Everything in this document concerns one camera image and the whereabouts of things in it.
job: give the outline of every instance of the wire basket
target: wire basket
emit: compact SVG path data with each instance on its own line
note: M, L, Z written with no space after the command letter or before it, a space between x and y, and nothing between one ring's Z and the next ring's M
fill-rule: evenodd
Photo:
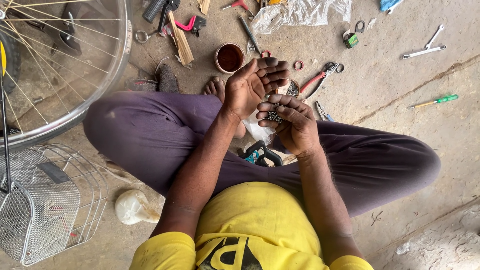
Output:
M8 256L28 266L93 237L108 187L82 155L61 144L36 146L10 153L10 169L10 193L0 193L0 247Z

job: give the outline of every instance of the blue plastic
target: blue plastic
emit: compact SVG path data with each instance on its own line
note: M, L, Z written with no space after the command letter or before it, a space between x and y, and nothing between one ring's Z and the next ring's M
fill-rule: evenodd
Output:
M380 10L387 11L398 2L400 2L400 0L380 0Z

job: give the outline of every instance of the person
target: person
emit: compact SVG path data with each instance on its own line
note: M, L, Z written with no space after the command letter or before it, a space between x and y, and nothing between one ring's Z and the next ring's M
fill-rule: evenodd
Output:
M166 197L130 269L372 269L350 217L430 184L439 158L406 135L317 122L290 96L261 102L287 83L287 67L253 59L225 85L208 83L211 95L123 91L92 104L92 145ZM228 151L255 109L276 130L273 147L297 162L267 168ZM284 121L265 119L269 111Z

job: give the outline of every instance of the brown liquid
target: brown liquid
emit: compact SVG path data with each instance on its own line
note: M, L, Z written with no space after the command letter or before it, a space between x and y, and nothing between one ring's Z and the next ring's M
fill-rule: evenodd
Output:
M226 44L218 50L218 65L227 71L234 72L241 68L243 55L239 48L232 44Z

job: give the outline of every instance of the green screwdriver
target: green screwdriver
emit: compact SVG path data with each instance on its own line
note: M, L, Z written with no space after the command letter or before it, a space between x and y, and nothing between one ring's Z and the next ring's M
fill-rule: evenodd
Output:
M407 107L407 109L413 109L413 108L423 107L423 106L430 105L430 104L441 103L441 102L445 102L445 101L451 101L451 100L454 100L454 99L457 99L457 98L458 98L458 95L450 95L450 96L446 96L444 98L436 99L434 101L430 101L430 102L422 103L422 104L419 104L419 105Z

